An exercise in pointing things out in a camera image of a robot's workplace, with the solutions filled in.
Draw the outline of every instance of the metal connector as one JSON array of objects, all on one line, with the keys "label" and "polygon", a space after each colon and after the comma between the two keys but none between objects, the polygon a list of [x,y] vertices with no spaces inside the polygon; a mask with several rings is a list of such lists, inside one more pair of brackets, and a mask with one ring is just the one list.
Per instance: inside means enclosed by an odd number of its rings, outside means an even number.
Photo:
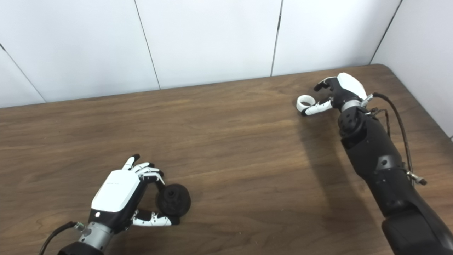
[{"label": "metal connector", "polygon": [[406,174],[407,176],[409,176],[409,178],[411,178],[412,180],[415,181],[415,183],[417,184],[421,184],[423,186],[425,186],[426,184],[428,184],[428,182],[423,178],[423,177],[420,177],[412,172],[409,172],[409,171],[406,171]]},{"label": "metal connector", "polygon": [[373,99],[373,94],[369,94],[362,102],[360,106],[365,107]]},{"label": "metal connector", "polygon": [[77,222],[77,224],[74,226],[74,228],[77,231],[83,232],[85,230],[85,225],[81,222]]}]

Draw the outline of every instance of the black pulley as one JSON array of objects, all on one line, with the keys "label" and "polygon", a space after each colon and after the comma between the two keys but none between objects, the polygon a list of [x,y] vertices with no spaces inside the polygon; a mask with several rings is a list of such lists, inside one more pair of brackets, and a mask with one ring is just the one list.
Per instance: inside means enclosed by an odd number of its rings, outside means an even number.
[{"label": "black pulley", "polygon": [[156,203],[163,214],[181,217],[190,208],[189,191],[181,184],[170,184],[157,194]]}]

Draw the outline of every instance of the robotic hand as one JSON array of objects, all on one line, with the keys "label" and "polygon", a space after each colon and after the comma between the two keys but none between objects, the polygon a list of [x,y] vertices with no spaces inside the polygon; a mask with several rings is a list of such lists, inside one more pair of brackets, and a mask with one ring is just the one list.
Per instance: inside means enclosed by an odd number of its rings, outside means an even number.
[{"label": "robotic hand", "polygon": [[[102,255],[113,235],[129,229],[131,225],[152,227],[179,224],[179,218],[188,212],[191,205],[189,192],[180,184],[165,186],[162,179],[164,173],[153,163],[134,166],[139,157],[139,154],[133,155],[122,169],[110,173],[92,201],[88,225],[70,224],[80,230],[82,236],[77,242],[62,248],[58,255]],[[162,213],[137,209],[150,183],[155,183],[159,190],[157,206]]]},{"label": "robotic hand", "polygon": [[[328,88],[332,95],[316,103],[302,95],[296,108],[302,116],[329,109],[338,109],[338,128],[343,148],[355,172],[367,183],[383,216],[382,230],[396,255],[453,255],[453,235],[418,194],[414,182],[426,185],[426,180],[412,170],[409,145],[401,117],[395,105],[385,95],[366,95],[362,84],[346,73],[319,82],[315,91]],[[381,98],[392,107],[403,134],[407,167],[375,117],[381,110],[367,110],[368,102]]]}]

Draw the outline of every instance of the black forearm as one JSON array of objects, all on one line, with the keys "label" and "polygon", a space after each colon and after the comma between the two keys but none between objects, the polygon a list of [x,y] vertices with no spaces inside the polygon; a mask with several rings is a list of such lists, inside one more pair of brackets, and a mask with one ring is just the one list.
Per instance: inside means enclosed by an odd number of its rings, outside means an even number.
[{"label": "black forearm", "polygon": [[[342,121],[352,126],[343,127]],[[339,126],[354,170],[365,180],[386,218],[383,230],[393,251],[403,254],[402,250],[421,243],[437,243],[451,252],[451,232],[412,186],[401,155],[380,122],[363,109],[349,108],[341,113]]]}]

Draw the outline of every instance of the black wheel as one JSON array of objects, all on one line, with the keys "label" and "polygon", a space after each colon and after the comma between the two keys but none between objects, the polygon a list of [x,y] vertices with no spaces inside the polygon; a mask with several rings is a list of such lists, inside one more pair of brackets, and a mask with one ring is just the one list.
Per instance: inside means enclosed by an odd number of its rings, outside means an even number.
[{"label": "black wheel", "polygon": [[156,204],[163,214],[181,217],[191,205],[189,191],[181,184],[170,184],[157,194]]}]

